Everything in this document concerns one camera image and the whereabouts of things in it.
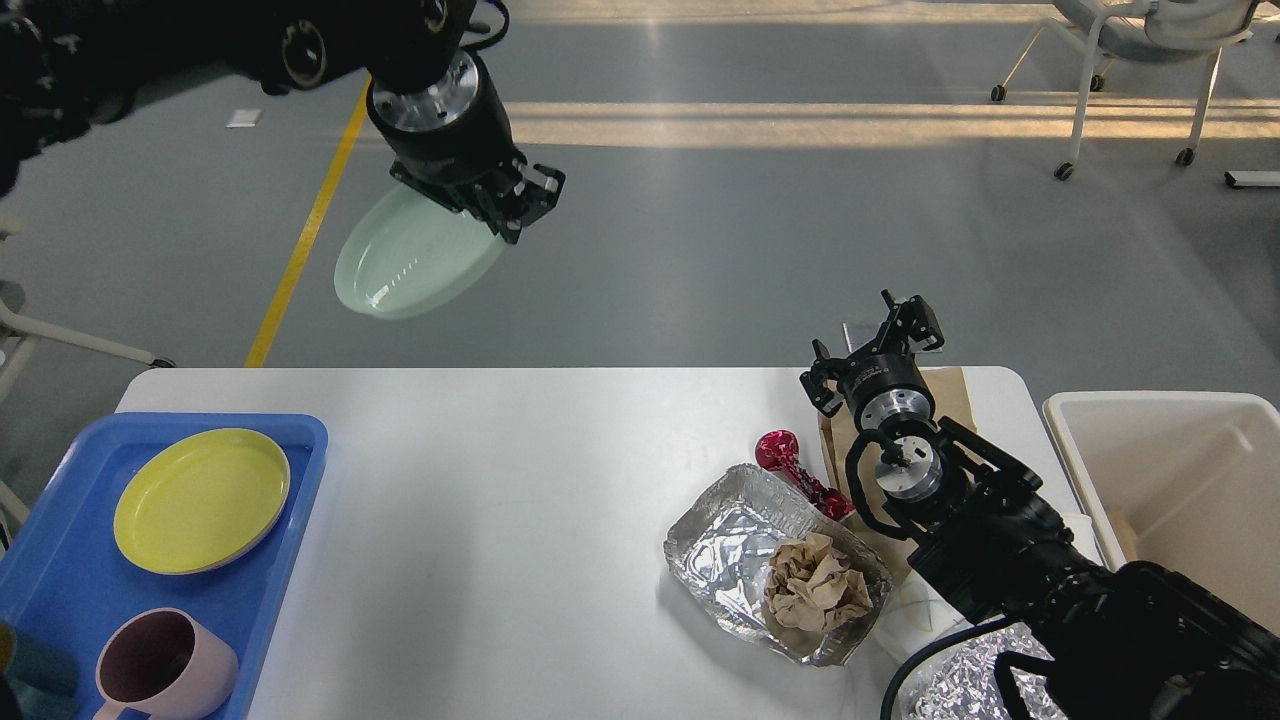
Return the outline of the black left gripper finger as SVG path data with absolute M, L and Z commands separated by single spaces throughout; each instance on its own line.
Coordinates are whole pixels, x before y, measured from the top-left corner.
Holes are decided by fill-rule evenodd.
M 431 184 L 411 174 L 406 165 L 392 165 L 390 177 L 413 192 L 454 213 L 466 213 L 489 229 L 499 229 L 500 222 L 493 208 L 481 200 L 483 187 L 474 184 Z
M 516 245 L 524 229 L 556 209 L 566 173 L 543 164 L 509 161 L 490 174 L 490 229 Z

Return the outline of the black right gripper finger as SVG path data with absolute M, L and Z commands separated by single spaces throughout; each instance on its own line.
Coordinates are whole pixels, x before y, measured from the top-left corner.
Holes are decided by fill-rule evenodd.
M 888 315 L 869 343 L 870 356 L 914 360 L 919 354 L 932 354 L 945 346 L 945 333 L 934 309 L 920 295 L 896 299 L 888 290 L 882 290 L 879 296 Z
M 833 357 L 820 340 L 812 341 L 812 350 L 813 363 L 799 379 L 810 405 L 822 416 L 833 418 L 846 401 L 841 383 L 847 374 L 847 359 Z

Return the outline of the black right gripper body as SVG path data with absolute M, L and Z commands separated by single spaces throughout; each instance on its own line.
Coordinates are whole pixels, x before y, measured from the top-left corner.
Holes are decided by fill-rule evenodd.
M 854 354 L 836 380 L 856 430 L 934 424 L 936 402 L 911 354 Z

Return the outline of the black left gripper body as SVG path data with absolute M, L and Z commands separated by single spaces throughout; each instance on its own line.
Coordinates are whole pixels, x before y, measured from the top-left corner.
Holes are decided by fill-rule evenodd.
M 393 165 L 428 183 L 483 187 L 481 200 L 490 205 L 490 174 L 524 163 L 490 73 L 474 53 L 457 53 L 445 76 L 416 94 L 374 83 L 365 102 L 396 156 Z

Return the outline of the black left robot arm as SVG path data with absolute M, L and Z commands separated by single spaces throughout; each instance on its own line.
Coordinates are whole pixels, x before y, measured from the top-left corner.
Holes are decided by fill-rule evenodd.
M 564 174 L 515 145 L 480 51 L 504 29 L 474 1 L 5 1 L 3 192 L 20 165 L 228 76 L 270 96 L 356 70 L 390 174 L 507 243 L 552 211 Z

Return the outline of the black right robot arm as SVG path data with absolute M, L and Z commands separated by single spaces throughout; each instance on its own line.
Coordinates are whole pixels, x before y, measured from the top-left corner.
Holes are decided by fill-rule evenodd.
M 1028 465 L 937 415 L 916 365 L 945 342 L 931 305 L 882 299 L 876 336 L 844 357 L 815 341 L 800 382 L 822 415 L 852 418 L 844 469 L 854 512 L 911 541 L 909 568 L 968 621 L 896 671 L 882 717 L 927 659 L 1023 624 L 1047 655 L 996 656 L 1014 719 L 1030 715 L 1018 673 L 1041 676 L 1071 719 L 1275 719 L 1277 637 L 1180 573 L 1148 561 L 1112 571 L 1078 551 Z

